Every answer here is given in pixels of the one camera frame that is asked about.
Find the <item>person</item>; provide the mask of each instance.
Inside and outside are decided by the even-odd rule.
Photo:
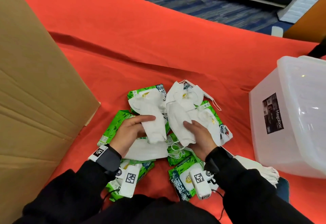
[[[141,122],[154,116],[125,120],[109,145],[112,156],[124,157],[138,137],[145,136]],[[311,224],[312,222],[276,195],[276,189],[256,169],[245,169],[196,121],[184,122],[196,139],[194,153],[210,165],[214,179],[224,191],[223,206],[233,224]],[[100,211],[101,191],[114,176],[88,160],[75,173],[69,169],[53,179],[34,201],[27,204],[14,224],[138,224],[220,223],[212,214],[189,202],[172,202],[144,195],[122,198]]]

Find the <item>black sweatshirt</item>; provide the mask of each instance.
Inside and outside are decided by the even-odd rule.
[[[207,158],[220,169],[215,175],[225,190],[223,205],[233,224],[311,224],[312,222],[276,195],[276,189],[256,169],[245,169],[236,159],[221,163],[220,148]],[[189,202],[171,202],[144,195],[122,198],[99,213],[101,191],[107,185],[103,168],[86,161],[78,172],[71,169],[52,180],[27,204],[14,224],[140,224],[219,223],[207,211]]]

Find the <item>hand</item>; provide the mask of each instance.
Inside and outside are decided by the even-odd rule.
[[[191,122],[192,123],[184,121],[183,123],[184,127],[195,135],[196,143],[191,144],[189,148],[193,150],[199,159],[205,161],[206,156],[216,148],[217,145],[214,143],[211,134],[205,127],[197,121],[192,120]]]
[[[145,137],[146,133],[141,122],[153,121],[156,117],[153,115],[139,115],[130,119],[125,119],[117,130],[116,135],[110,142],[121,157],[125,157],[129,148],[137,138]]]

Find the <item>person's left hand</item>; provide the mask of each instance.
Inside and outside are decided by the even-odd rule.
[[[145,137],[146,133],[141,122],[153,121],[156,117],[153,115],[139,115],[130,119],[125,119],[118,128],[116,135],[110,142],[121,157],[125,157],[129,148],[137,138]]]

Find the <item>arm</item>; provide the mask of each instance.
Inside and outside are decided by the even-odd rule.
[[[312,224],[280,199],[275,187],[258,170],[245,169],[226,150],[217,147],[201,124],[193,121],[184,126],[195,135],[194,153],[206,161],[205,169],[214,173],[217,184],[225,191],[223,205],[233,224]]]
[[[96,162],[88,160],[76,173],[69,169],[52,180],[14,224],[78,224],[97,214],[103,204],[100,193],[115,178],[121,158],[137,137],[146,136],[141,122],[154,119],[140,115],[125,120]]]

